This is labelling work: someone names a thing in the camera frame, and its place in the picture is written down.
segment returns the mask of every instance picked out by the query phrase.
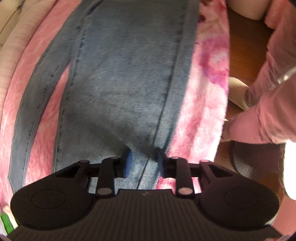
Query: dark round object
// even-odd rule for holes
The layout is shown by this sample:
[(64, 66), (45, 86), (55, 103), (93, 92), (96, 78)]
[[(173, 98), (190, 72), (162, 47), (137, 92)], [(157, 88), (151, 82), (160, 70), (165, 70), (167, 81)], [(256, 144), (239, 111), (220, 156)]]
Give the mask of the dark round object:
[(260, 229), (278, 213), (279, 199), (269, 188), (240, 175), (213, 180), (199, 199), (213, 222), (236, 230)]
[(72, 178), (48, 176), (20, 189), (11, 200), (19, 225), (50, 230), (85, 217), (94, 203), (91, 195)]

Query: bed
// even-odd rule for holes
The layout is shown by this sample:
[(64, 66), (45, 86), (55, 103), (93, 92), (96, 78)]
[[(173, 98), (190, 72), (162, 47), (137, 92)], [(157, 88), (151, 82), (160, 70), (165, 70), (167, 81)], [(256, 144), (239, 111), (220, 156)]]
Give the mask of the bed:
[[(8, 182), (12, 137), (17, 111), (40, 56), (80, 0), (26, 0), (20, 20), (0, 51), (0, 205), (9, 207)], [(42, 116), (25, 179), (28, 185), (52, 171), (59, 103), (69, 69), (62, 74)], [(168, 156), (191, 163), (213, 161), (227, 107), (229, 24), (225, 0), (202, 0), (190, 76)], [(157, 189), (174, 187), (159, 178)], [(199, 192), (194, 180), (195, 192)]]

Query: beige wall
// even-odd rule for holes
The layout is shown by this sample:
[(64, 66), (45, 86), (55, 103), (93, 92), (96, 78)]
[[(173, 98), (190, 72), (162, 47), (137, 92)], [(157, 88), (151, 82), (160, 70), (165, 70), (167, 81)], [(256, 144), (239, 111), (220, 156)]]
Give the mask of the beige wall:
[[(1, 0), (0, 1), (0, 31), (5, 26), (6, 22), (21, 4), (22, 0)], [(5, 28), (3, 29), (2, 33), (0, 34), (0, 49), (5, 43), (8, 35), (17, 24), (19, 18), (20, 11), (18, 10), (10, 21), (7, 23)]]

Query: denim fabric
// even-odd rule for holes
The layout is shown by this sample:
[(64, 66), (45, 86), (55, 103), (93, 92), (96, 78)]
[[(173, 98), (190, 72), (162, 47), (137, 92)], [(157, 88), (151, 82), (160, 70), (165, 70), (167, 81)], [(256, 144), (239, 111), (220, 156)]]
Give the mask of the denim fabric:
[(25, 181), (42, 114), (65, 67), (53, 172), (81, 159), (133, 164), (116, 188), (153, 188), (156, 147), (167, 148), (186, 89), (198, 21), (194, 0), (83, 0), (42, 55), (23, 95), (9, 180)]

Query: pink sleeve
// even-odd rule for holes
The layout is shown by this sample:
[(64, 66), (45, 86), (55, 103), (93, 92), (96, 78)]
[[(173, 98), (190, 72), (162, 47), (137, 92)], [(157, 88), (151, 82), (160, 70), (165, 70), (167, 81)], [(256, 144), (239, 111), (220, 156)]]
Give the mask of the pink sleeve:
[(296, 74), (225, 123), (223, 137), (250, 144), (296, 142)]

